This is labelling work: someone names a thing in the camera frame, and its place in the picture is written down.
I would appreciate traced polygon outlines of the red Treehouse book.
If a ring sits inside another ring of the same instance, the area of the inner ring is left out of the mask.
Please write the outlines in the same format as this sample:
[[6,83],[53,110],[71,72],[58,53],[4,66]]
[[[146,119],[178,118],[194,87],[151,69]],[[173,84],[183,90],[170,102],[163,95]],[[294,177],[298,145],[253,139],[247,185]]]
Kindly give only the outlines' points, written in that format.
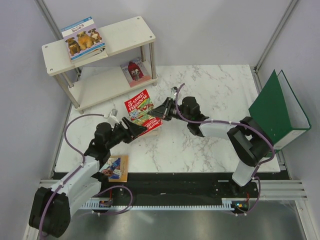
[[124,105],[129,114],[130,120],[134,124],[147,128],[141,136],[147,135],[149,132],[154,131],[163,124],[159,117],[154,117],[148,114],[149,111],[153,110],[154,104],[146,89],[125,101]]

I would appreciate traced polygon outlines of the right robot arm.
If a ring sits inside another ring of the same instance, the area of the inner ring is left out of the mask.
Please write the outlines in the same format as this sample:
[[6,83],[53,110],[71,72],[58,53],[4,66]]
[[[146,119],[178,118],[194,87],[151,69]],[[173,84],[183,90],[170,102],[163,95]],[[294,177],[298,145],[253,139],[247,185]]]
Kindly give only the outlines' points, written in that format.
[[257,173],[262,161],[269,153],[275,156],[274,144],[258,123],[250,116],[240,122],[214,120],[201,113],[195,97],[187,96],[178,105],[175,99],[167,97],[160,106],[147,112],[164,121],[177,119],[187,122],[189,131],[198,137],[216,137],[229,140],[239,158],[232,174],[229,191],[235,197],[247,191],[247,184]]

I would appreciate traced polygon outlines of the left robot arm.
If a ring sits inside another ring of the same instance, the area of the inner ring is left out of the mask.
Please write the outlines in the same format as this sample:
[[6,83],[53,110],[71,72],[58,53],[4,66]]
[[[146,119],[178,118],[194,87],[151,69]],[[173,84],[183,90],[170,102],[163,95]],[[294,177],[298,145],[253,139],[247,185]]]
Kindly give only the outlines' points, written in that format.
[[108,182],[100,169],[111,156],[111,148],[129,144],[147,128],[123,117],[120,122],[99,123],[87,150],[81,153],[80,165],[50,187],[40,187],[34,195],[28,225],[40,233],[59,238],[67,230],[72,216],[91,197],[106,196]]

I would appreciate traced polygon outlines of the dog picture book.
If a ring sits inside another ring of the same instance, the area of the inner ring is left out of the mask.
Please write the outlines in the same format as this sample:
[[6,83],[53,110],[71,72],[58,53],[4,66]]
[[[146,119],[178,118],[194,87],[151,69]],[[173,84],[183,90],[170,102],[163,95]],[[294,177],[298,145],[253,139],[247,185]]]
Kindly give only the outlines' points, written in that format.
[[87,17],[60,29],[70,61],[95,49],[106,48],[93,18]]

